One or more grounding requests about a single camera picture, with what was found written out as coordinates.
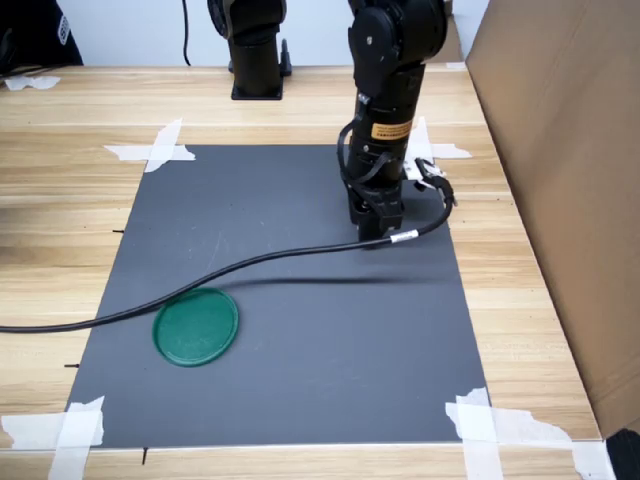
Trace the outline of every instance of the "white tape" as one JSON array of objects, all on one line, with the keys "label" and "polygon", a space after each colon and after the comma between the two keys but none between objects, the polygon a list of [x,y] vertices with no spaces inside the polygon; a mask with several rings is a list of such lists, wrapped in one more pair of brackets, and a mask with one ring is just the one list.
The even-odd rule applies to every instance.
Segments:
[{"label": "white tape", "polygon": [[[151,156],[153,145],[105,145],[104,148],[118,155],[123,162],[148,160]],[[196,156],[187,150],[184,145],[176,145],[173,149],[171,161],[193,161]]]},{"label": "white tape", "polygon": [[462,439],[467,476],[473,480],[502,480],[502,463],[497,433],[489,407],[486,388],[472,390],[466,397],[456,397],[445,411]]},{"label": "white tape", "polygon": [[12,92],[17,92],[25,87],[33,87],[38,90],[48,90],[55,87],[60,81],[60,77],[26,77],[16,75],[5,79],[4,83]]},{"label": "white tape", "polygon": [[411,240],[413,238],[418,238],[419,236],[420,234],[417,230],[409,230],[408,232],[391,235],[389,238],[391,239],[391,243],[400,243],[406,242],[407,240]]},{"label": "white tape", "polygon": [[[573,442],[564,430],[535,420],[531,412],[491,408],[486,389],[457,397],[456,403],[445,405],[445,411],[462,439],[469,478],[502,478],[501,467],[500,476],[496,477],[495,461],[486,465],[485,457],[491,454],[500,462],[498,445],[514,445],[569,450],[576,472],[584,480],[615,480],[603,442]],[[485,475],[489,471],[494,476]]]},{"label": "white tape", "polygon": [[427,121],[424,117],[420,117],[418,119],[418,125],[409,135],[407,152],[404,156],[403,167],[407,180],[422,180],[422,173],[420,173],[420,170],[416,166],[416,158],[422,158],[427,161],[425,168],[427,168],[432,175],[445,177],[446,174],[436,166],[435,158],[471,158],[471,154],[466,150],[456,147],[453,143],[432,144],[429,140]]},{"label": "white tape", "polygon": [[195,155],[184,145],[176,145],[182,119],[175,120],[158,132],[153,145],[105,145],[122,161],[147,160],[145,173],[154,172],[169,161],[193,161]]},{"label": "white tape", "polygon": [[102,404],[72,403],[66,413],[10,415],[1,419],[13,450],[54,450],[49,480],[82,480],[93,445],[102,445]]}]

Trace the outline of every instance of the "green circular lid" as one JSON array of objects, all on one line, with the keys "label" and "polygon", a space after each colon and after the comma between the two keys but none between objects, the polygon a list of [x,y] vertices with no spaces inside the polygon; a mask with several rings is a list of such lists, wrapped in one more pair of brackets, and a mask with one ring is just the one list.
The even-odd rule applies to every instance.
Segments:
[{"label": "green circular lid", "polygon": [[162,307],[153,324],[153,343],[174,365],[197,367],[222,355],[237,331],[238,309],[231,297],[199,288]]}]

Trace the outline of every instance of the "cardboard wall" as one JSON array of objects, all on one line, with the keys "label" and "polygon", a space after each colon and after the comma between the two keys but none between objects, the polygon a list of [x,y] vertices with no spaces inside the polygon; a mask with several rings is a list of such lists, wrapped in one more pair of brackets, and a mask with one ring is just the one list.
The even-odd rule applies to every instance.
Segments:
[{"label": "cardboard wall", "polygon": [[429,63],[462,62],[462,51],[460,49],[460,36],[456,22],[453,17],[449,17],[447,26],[447,39],[442,46],[442,50],[429,60]]},{"label": "cardboard wall", "polygon": [[491,0],[468,65],[604,436],[640,426],[640,2]]}]

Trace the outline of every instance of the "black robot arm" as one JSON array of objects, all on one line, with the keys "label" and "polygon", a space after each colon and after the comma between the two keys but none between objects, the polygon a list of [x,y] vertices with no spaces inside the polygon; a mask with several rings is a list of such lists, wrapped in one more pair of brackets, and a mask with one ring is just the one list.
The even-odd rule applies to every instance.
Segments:
[{"label": "black robot arm", "polygon": [[[402,225],[403,163],[424,76],[447,35],[444,0],[351,0],[356,115],[338,159],[360,240]],[[349,155],[343,143],[352,131]]]},{"label": "black robot arm", "polygon": [[282,77],[291,75],[287,43],[280,62],[276,34],[287,14],[285,0],[207,0],[211,20],[229,42],[234,100],[280,100]]},{"label": "black robot arm", "polygon": [[[229,41],[232,98],[281,99],[291,73],[286,44],[278,62],[276,33],[285,0],[207,0],[216,29]],[[341,132],[338,159],[351,221],[361,240],[402,225],[403,162],[424,76],[447,35],[444,0],[350,0],[349,47],[358,88],[356,116]],[[348,158],[343,144],[352,131]]]}]

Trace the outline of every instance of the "wooden tabletop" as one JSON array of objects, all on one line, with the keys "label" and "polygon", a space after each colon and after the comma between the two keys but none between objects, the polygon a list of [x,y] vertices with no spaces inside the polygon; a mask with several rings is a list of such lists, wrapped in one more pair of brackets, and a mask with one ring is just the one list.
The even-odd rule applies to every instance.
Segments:
[{"label": "wooden tabletop", "polygon": [[[299,68],[281,102],[232,102],[210,68],[74,68],[51,90],[0,89],[0,324],[92,318],[144,168],[103,145],[334,144],[352,117],[350,68]],[[449,220],[493,405],[599,438],[469,73],[427,67],[417,115],[459,202]],[[0,415],[64,410],[88,331],[0,335]],[[0,432],[0,447],[11,439]],[[1,478],[46,478],[50,453],[0,456]],[[571,453],[501,447],[505,477],[575,479]],[[91,452],[85,478],[467,478],[462,447],[379,445]]]}]

